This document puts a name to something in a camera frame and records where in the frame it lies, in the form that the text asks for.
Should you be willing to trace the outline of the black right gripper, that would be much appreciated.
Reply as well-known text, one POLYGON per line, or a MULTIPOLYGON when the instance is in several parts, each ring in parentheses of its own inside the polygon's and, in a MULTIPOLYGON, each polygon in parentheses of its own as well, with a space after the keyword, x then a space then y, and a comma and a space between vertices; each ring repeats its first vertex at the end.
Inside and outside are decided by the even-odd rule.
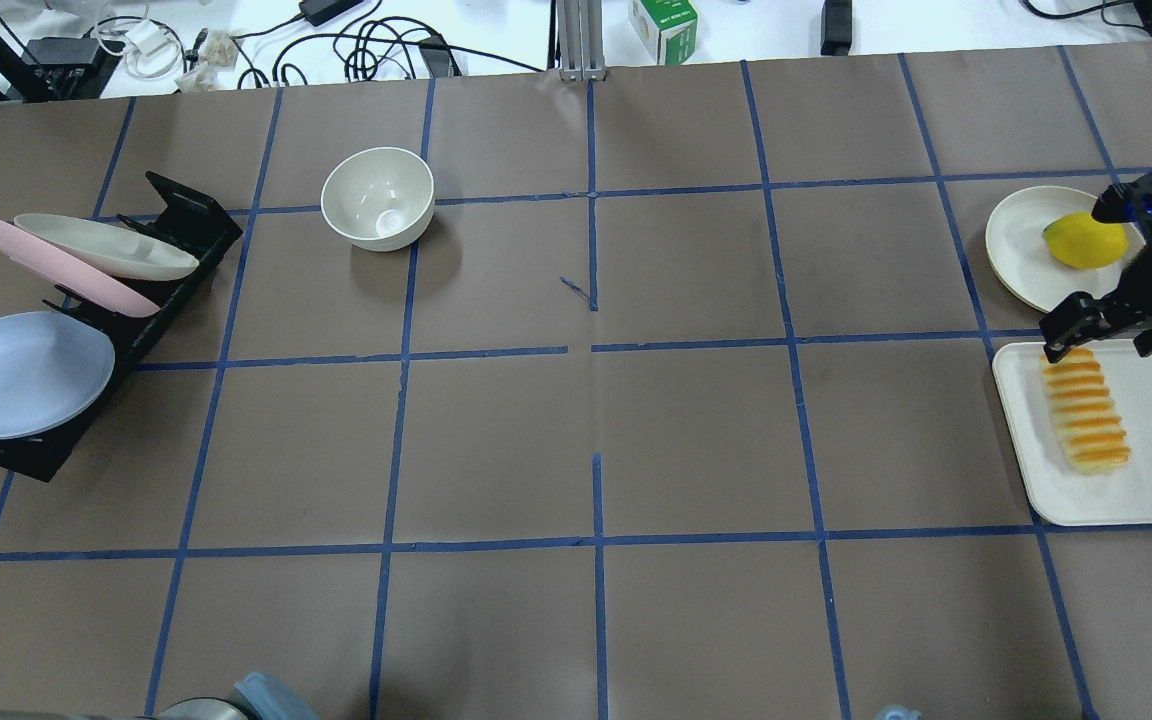
POLYGON ((1101 300, 1073 291, 1039 320, 1043 351, 1048 363, 1060 363, 1074 348, 1112 336, 1134 338, 1139 357, 1152 355, 1152 245, 1126 264, 1114 290, 1101 300))

